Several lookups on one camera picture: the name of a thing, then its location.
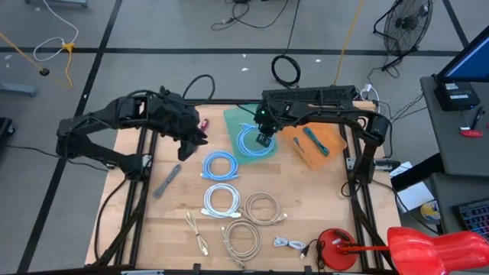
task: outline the orange translucent bin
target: orange translucent bin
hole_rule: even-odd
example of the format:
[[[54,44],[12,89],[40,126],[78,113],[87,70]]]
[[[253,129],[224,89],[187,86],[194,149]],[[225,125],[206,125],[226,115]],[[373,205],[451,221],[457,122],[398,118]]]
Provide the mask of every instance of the orange translucent bin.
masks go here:
[[[322,145],[328,148],[328,156],[322,154],[314,141],[304,133],[304,127],[311,128]],[[347,147],[346,141],[338,132],[338,125],[332,124],[308,123],[297,126],[297,128],[286,127],[281,131],[280,136],[285,139],[287,145],[294,148],[311,170],[322,167],[330,160],[334,160]],[[294,142],[293,139],[295,137],[299,139],[300,147]]]

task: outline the red marker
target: red marker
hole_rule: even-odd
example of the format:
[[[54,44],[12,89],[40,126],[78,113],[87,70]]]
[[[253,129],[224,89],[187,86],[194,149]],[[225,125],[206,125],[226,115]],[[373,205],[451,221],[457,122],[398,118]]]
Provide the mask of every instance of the red marker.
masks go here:
[[[209,120],[206,118],[202,121],[202,124],[200,125],[200,130],[206,131],[208,125],[209,125]]]
[[[478,130],[462,130],[460,134],[466,138],[482,138],[482,132]]]

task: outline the gray floor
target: gray floor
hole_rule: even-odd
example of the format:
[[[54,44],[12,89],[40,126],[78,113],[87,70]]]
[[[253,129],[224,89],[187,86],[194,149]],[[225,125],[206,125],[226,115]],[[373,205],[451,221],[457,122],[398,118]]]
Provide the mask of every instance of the gray floor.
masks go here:
[[[78,47],[98,47],[115,0],[90,1],[88,9],[54,5],[55,11],[80,30]],[[284,1],[251,3],[247,21],[266,24]],[[123,48],[284,48],[290,31],[295,0],[287,6],[277,23],[267,30],[236,24],[227,31],[212,32],[209,26],[228,19],[230,5],[221,0],[124,0],[108,42],[108,47]],[[302,1],[291,48],[339,50],[353,18],[358,0]],[[371,33],[373,23],[392,1],[367,0],[348,49],[383,50],[382,40]],[[484,0],[451,0],[468,39],[473,39],[489,24]],[[442,1],[436,1],[432,23],[421,50],[460,50],[462,45]],[[0,31],[22,47],[35,47],[53,36],[70,40],[73,30],[59,22],[33,0],[0,2]],[[216,99],[256,99],[264,89],[279,89],[270,73],[267,54],[120,54],[103,56],[86,112],[101,108],[115,97],[136,89],[157,90],[165,85],[182,92],[189,81],[203,73],[215,77]],[[334,79],[338,56],[296,55],[303,71],[302,87],[327,86]],[[35,98],[0,94],[0,116],[15,120],[17,132],[10,144],[38,147],[54,152],[57,124],[74,115],[86,84],[95,54],[73,55],[70,73],[73,89],[40,76],[16,53],[0,53],[0,81],[24,83],[39,88]],[[371,77],[393,111],[412,101],[420,92],[419,78],[437,73],[451,57],[406,57],[397,67],[401,77],[393,79],[375,72]],[[61,54],[45,64],[63,81],[67,55]],[[372,67],[381,66],[382,56],[346,56],[338,84],[361,88]],[[280,75],[292,77],[289,65],[279,63]],[[204,98],[209,82],[198,82],[189,97]],[[414,108],[423,107],[421,101]],[[112,146],[114,131],[97,134],[95,141]],[[394,125],[393,158],[419,163],[438,151],[426,111]],[[0,273],[18,268],[29,235],[53,176],[57,160],[32,151],[5,149],[0,162]],[[31,264],[31,271],[81,267],[95,222],[105,174],[68,164],[64,170],[50,214]],[[404,220],[408,225],[413,223]]]

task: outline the white label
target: white label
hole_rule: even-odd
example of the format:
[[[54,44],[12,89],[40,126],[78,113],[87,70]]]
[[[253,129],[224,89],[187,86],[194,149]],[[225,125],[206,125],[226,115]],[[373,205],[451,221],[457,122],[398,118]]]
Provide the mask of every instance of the white label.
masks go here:
[[[458,86],[455,83],[447,83],[445,84],[446,89],[458,89]]]
[[[451,95],[450,99],[468,99],[468,95]]]

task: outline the green translucent tray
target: green translucent tray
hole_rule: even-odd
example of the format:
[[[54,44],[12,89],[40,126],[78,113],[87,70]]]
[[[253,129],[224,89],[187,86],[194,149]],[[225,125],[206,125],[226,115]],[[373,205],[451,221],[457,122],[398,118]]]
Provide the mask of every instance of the green translucent tray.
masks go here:
[[[241,107],[246,108],[252,112],[255,112],[257,109],[256,104],[247,104],[247,105],[241,105]],[[257,160],[263,160],[268,157],[272,157],[275,155],[275,153],[278,150],[277,147],[277,141],[275,142],[274,147],[272,150],[265,154],[264,156],[261,157],[246,157],[244,154],[241,153],[241,151],[238,148],[238,141],[237,141],[237,136],[239,132],[241,131],[241,123],[248,123],[250,125],[256,125],[253,120],[253,115],[246,112],[245,110],[241,110],[240,108],[236,107],[230,110],[225,110],[224,111],[224,120],[226,122],[226,128],[228,129],[228,135],[229,138],[231,139],[231,144],[232,144],[232,152],[236,157],[236,160],[238,161],[239,164],[246,164],[246,163],[251,163]],[[263,149],[263,146],[259,145],[255,140],[258,136],[258,129],[255,131],[252,131],[251,133],[247,134],[246,137],[244,138],[244,145],[246,145],[247,148],[250,150],[260,150]]]

